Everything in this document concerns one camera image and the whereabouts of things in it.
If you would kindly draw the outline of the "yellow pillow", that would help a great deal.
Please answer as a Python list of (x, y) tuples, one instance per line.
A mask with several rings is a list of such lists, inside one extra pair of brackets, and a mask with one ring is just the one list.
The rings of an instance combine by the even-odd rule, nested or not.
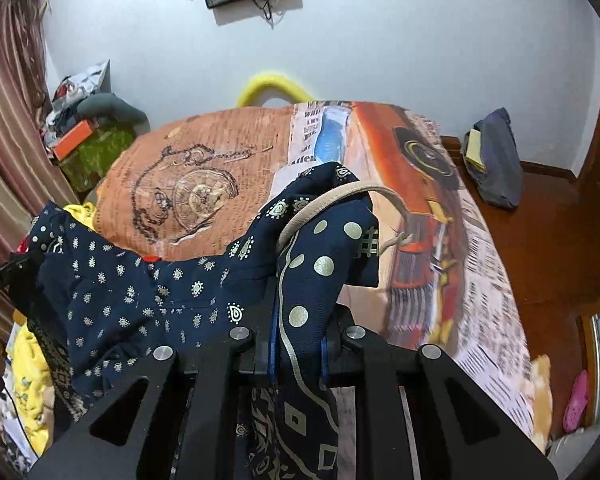
[(257, 74), (249, 79), (237, 98), (237, 107), (253, 106), (261, 96), (275, 93), (291, 103), (305, 103), (314, 100), (314, 97), (304, 90), (300, 84), (284, 75), (272, 72)]

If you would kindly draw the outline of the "pink slipper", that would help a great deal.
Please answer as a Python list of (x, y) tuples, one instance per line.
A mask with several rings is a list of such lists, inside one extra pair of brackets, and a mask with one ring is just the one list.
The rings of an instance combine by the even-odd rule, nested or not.
[(571, 394), (564, 414), (562, 414), (562, 429), (566, 434), (576, 431), (580, 425), (583, 413), (588, 406), (588, 372), (582, 372), (574, 380)]

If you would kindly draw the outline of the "grey cloth on pile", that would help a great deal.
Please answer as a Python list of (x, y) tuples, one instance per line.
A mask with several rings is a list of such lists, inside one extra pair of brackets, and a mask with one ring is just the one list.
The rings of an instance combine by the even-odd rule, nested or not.
[(79, 102), (76, 107), (76, 117), (80, 119), (107, 117), (132, 126), (147, 122), (144, 112), (109, 92), (93, 93)]

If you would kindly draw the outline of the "orange box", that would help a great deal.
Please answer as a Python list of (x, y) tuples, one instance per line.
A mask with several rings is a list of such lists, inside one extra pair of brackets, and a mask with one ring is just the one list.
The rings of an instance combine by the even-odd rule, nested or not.
[(95, 131), (94, 122), (81, 120), (70, 129), (53, 147), (52, 152), (57, 160), (65, 159), (82, 142), (88, 139)]

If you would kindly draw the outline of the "grey blue bag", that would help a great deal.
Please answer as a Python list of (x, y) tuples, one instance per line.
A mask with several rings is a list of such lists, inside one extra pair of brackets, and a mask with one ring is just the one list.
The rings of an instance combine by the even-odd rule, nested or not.
[(480, 197), (503, 209), (516, 209), (524, 179), (510, 117), (504, 107), (494, 110), (465, 134), (460, 154)]

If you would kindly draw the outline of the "yellow cartoon blanket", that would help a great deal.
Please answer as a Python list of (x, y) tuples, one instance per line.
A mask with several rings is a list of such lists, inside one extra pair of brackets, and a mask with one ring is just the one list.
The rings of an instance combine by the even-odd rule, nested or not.
[(23, 431), (41, 454), (102, 397), (99, 308), (106, 292), (91, 264), (101, 245), (95, 206), (49, 203), (9, 255), (7, 293), (20, 316), (8, 354)]

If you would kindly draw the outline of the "striped curtain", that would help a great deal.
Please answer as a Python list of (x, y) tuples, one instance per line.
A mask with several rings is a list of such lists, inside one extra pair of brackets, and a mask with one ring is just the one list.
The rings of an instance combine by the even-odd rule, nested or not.
[(41, 3), (0, 0), (0, 264), (47, 202), (76, 202), (40, 136), (50, 112)]

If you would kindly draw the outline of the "newspaper print bed sheet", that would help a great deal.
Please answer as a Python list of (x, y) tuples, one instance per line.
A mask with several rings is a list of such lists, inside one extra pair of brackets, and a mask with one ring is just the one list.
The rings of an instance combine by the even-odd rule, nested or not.
[(392, 344), (437, 344), (524, 434), (534, 429), (526, 335), (491, 232), (433, 122), (374, 102), (241, 107), (141, 136), (97, 191), (96, 232), (176, 261), (224, 252), (258, 217), (286, 235), (367, 197), (360, 235), (378, 282), (340, 301)]

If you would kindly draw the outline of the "green patterned box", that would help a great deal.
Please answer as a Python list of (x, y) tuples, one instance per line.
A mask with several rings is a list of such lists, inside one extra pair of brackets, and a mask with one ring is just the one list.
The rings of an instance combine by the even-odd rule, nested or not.
[(131, 127), (99, 128), (61, 160), (59, 168), (76, 194), (90, 192), (134, 140)]

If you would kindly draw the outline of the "navy patterned garment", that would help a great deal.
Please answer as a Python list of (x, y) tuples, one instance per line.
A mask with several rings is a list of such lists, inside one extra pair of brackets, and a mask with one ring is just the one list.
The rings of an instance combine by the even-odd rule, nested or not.
[(250, 468), (257, 479), (335, 478), (325, 332), (344, 286), (378, 283), (378, 222), (365, 193), (312, 206), (353, 181), (336, 162), (303, 171), (218, 256), (149, 262), (95, 232), (91, 266), (106, 292), (95, 340), (104, 393), (163, 344), (200, 348), (247, 322), (273, 280), (270, 381), (251, 391), (246, 418)]

